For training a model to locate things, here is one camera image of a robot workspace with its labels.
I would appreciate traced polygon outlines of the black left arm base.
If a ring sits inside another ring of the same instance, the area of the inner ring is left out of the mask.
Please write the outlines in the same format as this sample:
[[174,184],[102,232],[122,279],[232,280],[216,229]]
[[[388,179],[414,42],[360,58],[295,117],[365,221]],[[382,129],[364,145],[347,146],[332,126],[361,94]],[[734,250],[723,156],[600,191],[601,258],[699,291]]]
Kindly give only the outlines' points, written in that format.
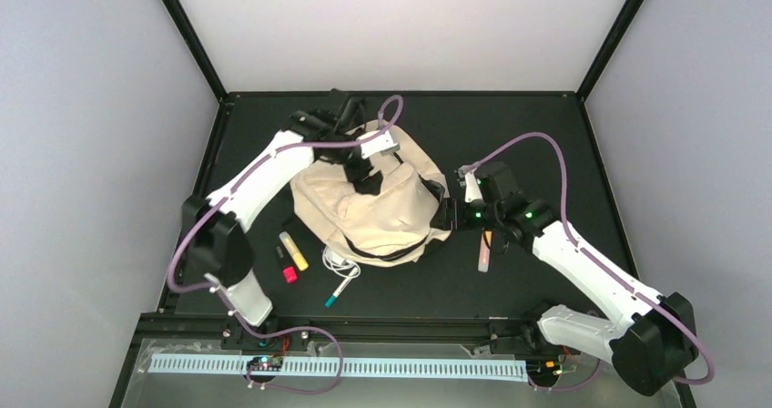
[[309,338],[303,338],[302,331],[272,338],[260,338],[247,332],[243,325],[230,317],[222,325],[220,348],[222,350],[249,352],[300,352],[306,349]]

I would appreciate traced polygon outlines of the cream canvas backpack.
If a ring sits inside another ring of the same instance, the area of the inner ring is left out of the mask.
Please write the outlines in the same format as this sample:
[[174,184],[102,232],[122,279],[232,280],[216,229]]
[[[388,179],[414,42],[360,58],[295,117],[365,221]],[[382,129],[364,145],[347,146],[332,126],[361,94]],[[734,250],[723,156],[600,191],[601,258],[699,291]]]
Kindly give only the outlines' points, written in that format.
[[290,182],[294,212],[335,255],[390,268],[415,262],[451,233],[432,218],[449,195],[446,177],[402,128],[391,128],[397,151],[375,154],[383,180],[377,195],[358,193],[341,165],[316,161]]

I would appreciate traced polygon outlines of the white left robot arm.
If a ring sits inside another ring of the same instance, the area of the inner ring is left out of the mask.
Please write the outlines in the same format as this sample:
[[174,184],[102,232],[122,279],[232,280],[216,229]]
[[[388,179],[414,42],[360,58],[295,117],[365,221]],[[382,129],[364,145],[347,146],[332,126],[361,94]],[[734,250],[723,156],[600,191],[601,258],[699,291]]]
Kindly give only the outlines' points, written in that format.
[[206,290],[217,294],[229,310],[253,328],[270,315],[273,304],[254,272],[255,253],[247,234],[258,215],[301,171],[324,158],[344,167],[356,186],[376,181],[370,158],[394,150],[391,127],[399,120],[404,100],[388,97],[383,106],[396,106],[391,119],[384,109],[375,127],[355,127],[360,103],[347,98],[340,109],[296,111],[270,143],[244,169],[205,198],[192,196],[182,209],[185,236],[167,271],[167,286],[175,293]]

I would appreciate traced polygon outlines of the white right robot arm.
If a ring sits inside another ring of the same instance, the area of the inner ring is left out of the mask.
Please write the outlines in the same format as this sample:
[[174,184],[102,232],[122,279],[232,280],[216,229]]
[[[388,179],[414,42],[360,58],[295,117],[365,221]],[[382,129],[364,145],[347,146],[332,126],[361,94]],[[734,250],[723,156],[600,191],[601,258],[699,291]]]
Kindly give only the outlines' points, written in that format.
[[694,307],[620,269],[557,209],[525,195],[502,162],[458,170],[462,198],[445,199],[433,224],[445,230],[497,230],[556,270],[601,316],[556,304],[518,328],[521,345],[542,352],[562,345],[613,366],[632,390],[652,396],[698,356]]

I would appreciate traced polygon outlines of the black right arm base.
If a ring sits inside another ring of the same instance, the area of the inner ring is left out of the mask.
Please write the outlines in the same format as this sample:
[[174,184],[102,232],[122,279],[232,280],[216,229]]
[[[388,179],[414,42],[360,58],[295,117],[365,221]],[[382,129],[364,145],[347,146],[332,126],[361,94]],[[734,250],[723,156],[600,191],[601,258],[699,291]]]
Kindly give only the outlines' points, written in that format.
[[576,349],[548,342],[537,325],[539,318],[540,315],[535,313],[515,318],[491,317],[487,325],[488,338],[477,347],[487,347],[492,353],[511,353],[537,360],[581,354]]

